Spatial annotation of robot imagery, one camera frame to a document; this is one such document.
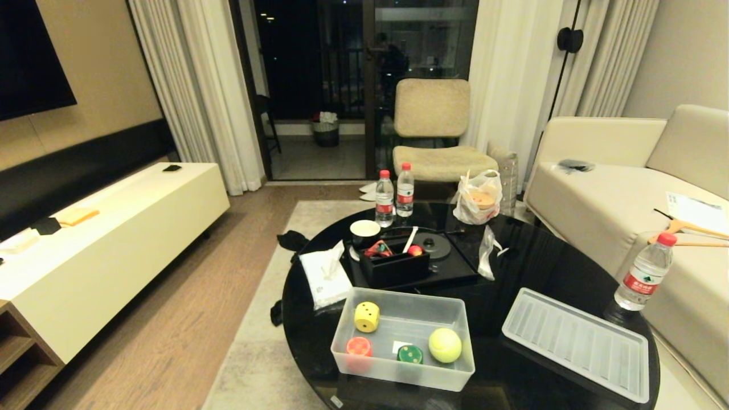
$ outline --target red apple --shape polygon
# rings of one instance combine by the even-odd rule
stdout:
[[[423,248],[419,247],[418,245],[413,245],[408,248],[408,253],[412,256],[420,256],[423,254]]]

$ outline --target television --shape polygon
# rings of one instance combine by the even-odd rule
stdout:
[[[0,0],[0,120],[76,104],[34,0]]]

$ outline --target red bottle cap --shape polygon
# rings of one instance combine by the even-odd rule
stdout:
[[[372,344],[367,338],[357,336],[347,342],[347,353],[358,356],[372,356]]]
[[[662,232],[660,235],[658,235],[658,243],[666,245],[667,247],[674,246],[676,244],[676,241],[676,236],[672,233]]]

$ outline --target water bottle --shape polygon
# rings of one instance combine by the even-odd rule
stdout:
[[[410,163],[402,163],[402,172],[397,177],[397,214],[409,217],[413,214],[413,194],[415,193],[415,179],[410,172]]]
[[[392,196],[395,189],[390,181],[390,171],[380,171],[380,180],[375,188],[375,222],[383,228],[392,225]]]
[[[631,311],[642,310],[645,307],[671,268],[675,244],[676,237],[663,232],[658,235],[658,240],[654,244],[638,254],[633,266],[615,291],[615,302],[620,307]]]

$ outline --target white tv cabinet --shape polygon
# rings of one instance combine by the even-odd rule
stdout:
[[[71,205],[99,210],[0,255],[0,409],[22,409],[230,207],[218,165],[156,163]]]

